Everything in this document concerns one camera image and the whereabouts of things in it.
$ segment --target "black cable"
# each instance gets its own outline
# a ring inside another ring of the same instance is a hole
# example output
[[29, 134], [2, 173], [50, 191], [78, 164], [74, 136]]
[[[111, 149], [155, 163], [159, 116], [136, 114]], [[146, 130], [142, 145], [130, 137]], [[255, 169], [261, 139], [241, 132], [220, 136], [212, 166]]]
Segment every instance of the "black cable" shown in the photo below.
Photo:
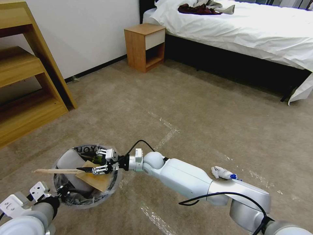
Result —
[[155, 152], [155, 150], [154, 150], [154, 149], [150, 146], [150, 144], [148, 144], [146, 141], [144, 141], [144, 140], [138, 140], [138, 141], [133, 145], [133, 147], [131, 147], [130, 150], [125, 154], [125, 156], [127, 156], [139, 142], [144, 142], [146, 145], [149, 146], [149, 148], [151, 148], [151, 150], [152, 150], [153, 152]]
[[2, 212], [2, 214], [0, 215], [0, 220], [2, 219], [4, 215], [5, 215], [4, 212]]
[[[223, 195], [223, 194], [232, 194], [232, 195], [238, 195], [238, 196], [244, 197], [244, 198], [248, 199], [249, 201], [253, 202], [257, 207], [260, 208], [261, 212], [263, 213], [263, 219], [261, 221], [261, 224], [258, 226], [258, 228], [254, 231], [254, 233], [252, 235], [257, 235], [267, 225], [267, 223], [272, 220], [270, 217], [268, 217], [266, 215], [265, 210], [260, 206], [259, 203], [257, 203], [252, 198], [250, 198], [250, 197], [248, 197], [246, 195], [240, 194], [240, 193], [218, 192], [218, 193], [205, 194], [205, 195], [202, 195], [202, 196], [194, 197], [194, 198], [186, 200], [186, 201], [179, 202], [178, 204], [182, 205], [182, 206], [193, 206], [193, 205], [197, 204], [199, 202], [199, 199], [201, 199], [201, 198], [209, 197], [209, 196], [215, 196], [215, 195]], [[194, 200], [197, 200], [197, 201], [194, 202], [194, 203], [191, 203], [191, 204], [186, 204], [186, 203], [194, 201]]]

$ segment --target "black baseboard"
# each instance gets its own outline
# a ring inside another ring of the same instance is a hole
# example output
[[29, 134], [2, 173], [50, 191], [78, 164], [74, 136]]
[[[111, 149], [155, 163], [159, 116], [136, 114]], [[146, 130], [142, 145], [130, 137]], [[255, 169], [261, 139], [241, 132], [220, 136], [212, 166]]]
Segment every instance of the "black baseboard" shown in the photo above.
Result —
[[93, 68], [91, 68], [91, 69], [88, 69], [88, 70], [86, 70], [86, 71], [84, 71], [84, 72], [80, 72], [80, 73], [78, 73], [78, 74], [76, 74], [76, 75], [73, 75], [73, 76], [71, 76], [71, 77], [68, 77], [68, 78], [65, 79], [65, 82], [66, 82], [66, 83], [71, 82], [71, 81], [73, 81], [74, 78], [80, 78], [80, 77], [82, 77], [82, 76], [85, 76], [85, 75], [90, 74], [90, 73], [92, 73], [92, 72], [95, 72], [95, 71], [97, 71], [97, 70], [99, 70], [99, 69], [102, 69], [102, 68], [104, 68], [104, 67], [107, 67], [107, 66], [109, 66], [109, 65], [111, 65], [111, 64], [114, 64], [114, 63], [116, 63], [116, 62], [118, 62], [118, 61], [120, 61], [120, 60], [123, 60], [123, 59], [125, 59], [125, 58], [127, 58], [127, 55], [122, 55], [122, 56], [117, 57], [117, 58], [115, 58], [115, 59], [113, 59], [113, 60], [110, 60], [110, 61], [108, 61], [108, 62], [106, 62], [106, 63], [100, 64], [100, 65], [98, 65], [98, 66], [96, 66], [96, 67], [93, 67]]

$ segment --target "cardboard piece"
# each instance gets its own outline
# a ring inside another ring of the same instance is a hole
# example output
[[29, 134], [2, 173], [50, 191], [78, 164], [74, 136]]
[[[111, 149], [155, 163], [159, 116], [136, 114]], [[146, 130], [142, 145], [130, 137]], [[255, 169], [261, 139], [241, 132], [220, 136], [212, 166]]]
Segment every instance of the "cardboard piece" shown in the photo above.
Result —
[[[82, 167], [97, 167], [99, 165], [90, 161], [86, 161]], [[85, 181], [101, 192], [105, 192], [110, 184], [111, 174], [94, 175], [93, 173], [79, 173], [75, 175], [77, 178]]]

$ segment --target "drawer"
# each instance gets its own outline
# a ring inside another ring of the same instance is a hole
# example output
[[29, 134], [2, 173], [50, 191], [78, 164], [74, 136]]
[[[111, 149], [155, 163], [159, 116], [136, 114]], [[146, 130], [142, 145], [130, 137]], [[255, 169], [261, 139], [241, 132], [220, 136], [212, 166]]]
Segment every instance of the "drawer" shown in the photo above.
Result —
[[159, 45], [165, 41], [165, 29], [148, 34], [146, 36], [146, 50]]

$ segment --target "robotic arm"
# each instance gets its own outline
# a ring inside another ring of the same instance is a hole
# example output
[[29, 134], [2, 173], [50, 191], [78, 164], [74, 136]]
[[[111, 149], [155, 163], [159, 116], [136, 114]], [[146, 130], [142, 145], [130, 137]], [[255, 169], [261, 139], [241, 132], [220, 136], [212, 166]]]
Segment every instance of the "robotic arm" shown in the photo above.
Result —
[[[194, 205], [199, 200], [208, 201], [216, 206], [225, 206], [232, 199], [231, 218], [244, 229], [255, 232], [264, 225], [265, 235], [313, 235], [289, 222], [266, 221], [270, 213], [271, 197], [268, 192], [239, 180], [213, 181], [202, 169], [178, 159], [168, 159], [159, 152], [150, 152], [143, 157], [142, 149], [135, 155], [118, 156], [113, 149], [98, 149], [96, 154], [105, 159], [105, 164], [92, 169], [81, 168], [93, 174], [109, 174], [120, 168], [125, 171], [145, 172], [158, 178], [164, 185], [185, 196], [189, 200], [181, 205]], [[2, 234], [49, 234], [55, 233], [51, 224], [60, 205], [60, 198], [68, 193], [59, 188], [56, 197], [48, 194], [48, 188], [38, 182], [25, 197], [21, 193], [10, 195], [0, 204], [0, 209], [13, 218], [0, 227]], [[37, 203], [28, 208], [27, 202], [34, 199]]]
[[[199, 200], [216, 206], [225, 206], [232, 199], [230, 217], [250, 232], [256, 231], [263, 222], [264, 214], [270, 213], [271, 197], [268, 192], [239, 180], [213, 181], [202, 169], [178, 159], [168, 159], [159, 152], [150, 152], [142, 157], [142, 150], [136, 149], [135, 156], [129, 156], [129, 167], [125, 164], [124, 169], [144, 171], [188, 199], [199, 197]], [[218, 192], [228, 194], [206, 196]], [[261, 206], [263, 212], [252, 201]], [[312, 235], [283, 221], [269, 221], [262, 231], [265, 235]]]

